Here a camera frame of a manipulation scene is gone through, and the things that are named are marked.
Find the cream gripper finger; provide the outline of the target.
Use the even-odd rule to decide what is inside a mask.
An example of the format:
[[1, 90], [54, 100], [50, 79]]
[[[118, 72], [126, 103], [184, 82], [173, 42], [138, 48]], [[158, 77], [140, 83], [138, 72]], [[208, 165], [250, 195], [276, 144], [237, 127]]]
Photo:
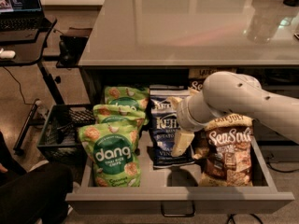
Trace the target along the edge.
[[191, 145], [193, 138], [193, 132], [177, 130], [175, 132], [174, 145], [171, 155], [173, 157], [178, 157], [184, 154], [187, 148]]

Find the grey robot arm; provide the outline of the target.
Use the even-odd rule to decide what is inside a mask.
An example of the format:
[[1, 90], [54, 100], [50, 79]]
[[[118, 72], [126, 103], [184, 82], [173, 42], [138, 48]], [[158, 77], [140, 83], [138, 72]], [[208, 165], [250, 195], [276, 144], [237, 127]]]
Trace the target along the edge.
[[195, 133], [227, 114], [245, 115], [299, 144], [299, 100], [262, 89], [251, 76], [216, 72], [203, 88], [178, 102], [179, 129]]

